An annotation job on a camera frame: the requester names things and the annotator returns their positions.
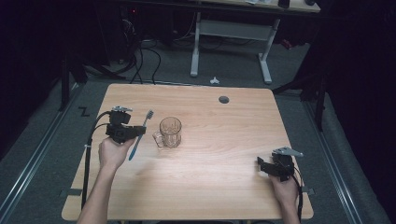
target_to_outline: small white object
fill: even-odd
[[[220,81],[218,81],[218,79],[217,79],[216,77],[213,77],[213,79],[210,80],[210,83],[211,83],[211,84],[219,84]]]

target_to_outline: forearm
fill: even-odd
[[[100,169],[92,192],[78,218],[78,223],[107,223],[108,201],[115,174],[116,170]]]
[[[282,219],[285,224],[300,224],[297,216],[297,206],[294,204],[281,204]]]

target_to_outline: black cable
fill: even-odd
[[[289,173],[289,176],[291,176],[291,177],[294,179],[294,181],[296,182],[297,191],[298,191],[297,216],[298,216],[298,219],[299,219],[299,221],[300,221],[300,223],[301,223],[301,214],[302,214],[302,211],[303,211],[303,188],[302,188],[302,186],[300,185],[300,183],[298,182],[298,180],[297,180],[297,178],[295,177],[295,175],[294,175],[294,174],[291,174],[291,173],[289,172],[288,168],[287,168],[281,161],[279,161],[279,163],[280,163],[280,164],[282,165],[282,167]],[[299,173],[300,178],[302,179],[302,182],[303,182],[303,178],[301,177],[300,171],[297,170],[297,172]]]
[[[181,40],[174,40],[173,43],[178,45],[178,46],[181,46],[181,47],[189,47],[189,46],[194,44],[194,41],[193,40],[189,40],[189,38],[185,38],[185,39],[181,39]],[[189,44],[185,44],[185,45],[184,44],[179,44],[179,43],[177,43],[177,41],[179,41],[179,42],[184,41],[184,42],[188,42]]]
[[[103,123],[103,124],[101,124],[101,125],[96,126],[96,128],[95,128],[93,131],[96,131],[96,129],[98,129],[98,128],[104,126],[104,125],[107,125],[107,124],[109,124],[109,123]]]
[[[214,49],[218,49],[219,47],[221,47],[222,46],[222,44],[223,44],[223,42],[224,42],[224,38],[223,37],[221,37],[220,38],[220,42],[218,43],[218,45],[217,46],[215,46],[214,48],[206,48],[206,47],[204,47],[203,45],[199,45],[200,46],[200,48],[202,48],[202,49],[207,49],[207,50],[214,50]]]
[[[257,42],[257,40],[249,39],[249,40],[246,40],[243,43],[238,43],[238,42],[235,42],[235,41],[231,41],[230,38],[227,38],[227,39],[224,39],[224,42],[228,43],[228,44],[232,44],[232,45],[244,46],[244,45],[250,44],[250,42],[253,42],[253,43]]]
[[[299,170],[297,170],[297,168],[294,167],[294,170],[297,171],[298,176],[300,177],[300,186],[302,187],[303,186],[303,177],[301,176],[301,173]]]
[[[299,198],[298,199],[298,205],[297,205],[297,216],[298,216],[298,219],[300,220],[300,223],[301,223],[301,214],[302,214],[302,211],[303,211],[303,189],[300,186],[297,178],[294,175],[292,175],[291,177],[293,177],[293,179],[294,179],[294,181],[296,182],[296,185],[297,185],[298,198]]]
[[[158,56],[158,60],[159,60],[159,61],[158,61],[158,65],[157,65],[157,67],[155,68],[154,72],[153,72],[152,75],[151,75],[152,84],[156,85],[156,84],[155,84],[155,80],[154,80],[154,76],[155,76],[155,74],[157,73],[158,68],[160,68],[160,65],[161,65],[161,55],[160,55],[159,53],[157,53],[157,51],[155,51],[155,50],[153,50],[153,49],[147,49],[147,50],[149,50],[149,51],[151,51],[151,52],[157,54],[157,56]]]
[[[84,58],[81,55],[76,54],[75,55],[76,58],[78,60],[80,60],[83,64],[87,64],[89,66],[91,66],[92,68],[94,68],[95,70],[101,72],[103,75],[108,76],[108,77],[112,77],[114,79],[125,79],[125,77],[120,77],[117,74],[114,74],[113,72],[109,71],[108,69],[104,68],[102,65],[94,63],[86,58]]]
[[[136,65],[136,57],[132,56],[132,58],[130,59],[130,61],[128,62],[128,64],[125,67],[121,68],[120,70],[114,71],[114,72],[111,72],[110,70],[108,70],[108,72],[110,72],[110,73],[114,74],[115,76],[117,76],[117,75],[119,75],[121,73],[127,72],[128,70],[133,68],[135,65]],[[88,72],[88,73],[90,73],[91,75],[94,75],[94,76],[106,76],[106,74],[103,73],[104,70],[102,70],[102,69],[105,69],[104,67],[102,67],[102,69],[101,69],[102,72],[98,71],[98,73],[90,70],[90,68],[87,68],[87,67],[84,67],[84,69],[85,69],[86,72]]]
[[[196,17],[196,16],[197,16],[197,13],[194,12],[194,15],[192,16],[191,25],[190,25],[189,30],[188,30],[187,33],[184,34],[182,37],[177,38],[177,39],[174,39],[174,40],[173,40],[174,42],[175,42],[175,41],[178,41],[178,40],[183,40],[183,39],[185,39],[185,38],[189,38],[189,37],[191,37],[191,36],[195,36],[195,35],[189,35],[189,34],[190,34],[190,32],[191,32],[191,30],[192,30],[192,27],[193,27],[193,25],[194,25],[195,17]]]
[[[134,82],[134,79],[136,78],[136,76],[139,76],[140,79],[140,84],[143,84],[143,80],[142,77],[139,74],[140,69],[143,66],[143,52],[142,52],[142,48],[139,47],[139,52],[140,52],[140,65],[136,70],[136,73],[134,73],[134,76],[132,77],[131,81],[129,82],[129,84],[132,84]]]
[[[92,125],[90,136],[88,137],[87,145],[85,146],[85,169],[84,169],[84,184],[82,187],[82,198],[81,198],[81,210],[84,207],[85,202],[87,202],[87,190],[88,190],[88,180],[90,178],[90,161],[91,161],[91,148],[92,148],[92,136],[96,130],[96,124],[99,119],[104,115],[110,115],[110,111],[106,111],[98,116],[95,123]]]

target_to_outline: wire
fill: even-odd
[[[231,39],[234,39],[234,38],[226,38],[226,39],[224,39],[224,42],[226,42],[228,44],[244,46],[244,45],[248,45],[248,44],[253,44],[253,43],[258,41],[258,40],[249,39],[249,40],[247,40],[245,42],[238,43],[238,42],[235,42],[235,41],[231,41]]]
[[[206,47],[204,47],[204,46],[201,45],[201,44],[199,45],[199,47],[202,48],[202,49],[213,50],[213,49],[218,49],[219,47],[221,47],[223,43],[224,43],[224,38],[221,37],[221,38],[220,38],[220,41],[219,41],[219,43],[218,43],[218,45],[215,46],[214,48],[206,48]]]
[[[189,38],[191,38],[191,36],[186,37],[186,38],[181,39],[181,40],[178,40],[178,41],[174,41],[173,43],[178,45],[178,46],[181,46],[181,47],[188,47],[188,46],[191,46],[191,45],[194,44],[194,41],[193,40],[189,40]],[[180,43],[178,43],[178,42],[182,42],[182,41],[183,42],[188,42],[188,44],[180,44]]]
[[[85,202],[87,202],[87,190],[88,190],[88,180],[90,178],[90,160],[91,160],[91,148],[92,148],[92,136],[96,130],[96,124],[99,119],[101,119],[104,115],[110,115],[110,111],[106,111],[98,116],[96,121],[93,123],[90,136],[88,137],[88,142],[85,150],[85,169],[84,169],[84,183],[82,187],[82,198],[81,198],[81,210],[84,207]]]
[[[152,75],[151,75],[152,84],[156,85],[156,84],[155,84],[154,76],[155,76],[155,73],[157,73],[158,69],[160,68],[160,65],[161,65],[161,55],[160,55],[159,53],[157,53],[157,51],[155,51],[155,50],[153,50],[153,49],[146,49],[146,50],[149,50],[149,51],[151,51],[151,52],[157,54],[157,56],[158,56],[158,60],[159,60],[159,61],[158,61],[158,65],[157,65],[157,67],[155,68],[154,72],[153,72]]]
[[[300,186],[302,187],[303,186],[303,177],[301,176],[301,173],[299,170],[297,170],[297,168],[294,167],[294,170],[297,171],[298,176],[300,177]]]
[[[302,214],[302,211],[303,211],[303,188],[302,188],[302,186],[300,185],[300,183],[298,182],[298,180],[297,180],[297,178],[295,177],[295,175],[292,174],[292,173],[288,170],[288,168],[287,168],[281,161],[278,161],[278,162],[282,165],[282,167],[286,170],[286,172],[289,173],[289,176],[291,176],[291,177],[293,178],[293,180],[296,182],[297,191],[298,191],[297,216],[298,216],[298,218],[299,218],[299,220],[300,220],[300,222],[301,222],[301,214]],[[297,170],[297,172],[299,173],[300,178],[301,178],[301,181],[303,182],[303,179],[302,179],[302,177],[301,177],[300,171]]]
[[[135,37],[137,36],[137,34],[134,32],[134,25],[126,20],[126,19],[122,19],[121,20],[123,22],[123,24],[125,24],[125,26],[123,25],[123,34],[125,36],[125,40],[126,40],[126,58],[129,59],[128,64],[121,68],[118,71],[110,71],[106,68],[104,68],[103,66],[99,65],[99,64],[95,64],[93,62],[90,62],[87,59],[81,59],[85,64],[90,65],[94,70],[96,70],[97,72],[92,71],[91,69],[84,67],[85,71],[95,75],[95,76],[108,76],[108,77],[113,77],[116,79],[125,79],[125,77],[120,77],[118,76],[121,73],[127,72],[130,69],[132,69],[135,64],[136,64],[136,57],[134,56],[134,40]]]
[[[136,76],[139,76],[140,79],[140,84],[143,84],[143,80],[142,77],[139,74],[140,69],[143,66],[143,52],[142,52],[142,48],[139,47],[139,52],[140,52],[140,65],[139,67],[136,69],[136,73],[134,73],[134,76],[132,77],[131,81],[129,82],[129,84],[132,84],[134,82],[134,79],[136,78]]]
[[[94,131],[96,131],[96,129],[98,129],[99,127],[104,126],[104,125],[107,125],[107,124],[109,124],[109,123],[103,123],[103,124],[101,124],[101,125],[96,126],[96,128],[94,129]]]
[[[174,39],[174,41],[183,40],[185,38],[190,38],[191,36],[194,36],[194,35],[189,35],[189,34],[190,34],[191,30],[192,30],[192,26],[194,25],[196,16],[197,16],[197,13],[195,12],[194,15],[192,16],[192,20],[191,20],[191,25],[190,25],[189,31],[187,31],[187,33],[184,34],[181,38]]]

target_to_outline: clear glass mug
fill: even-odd
[[[158,147],[178,147],[181,142],[181,122],[169,117],[160,123],[160,130],[152,135]]]

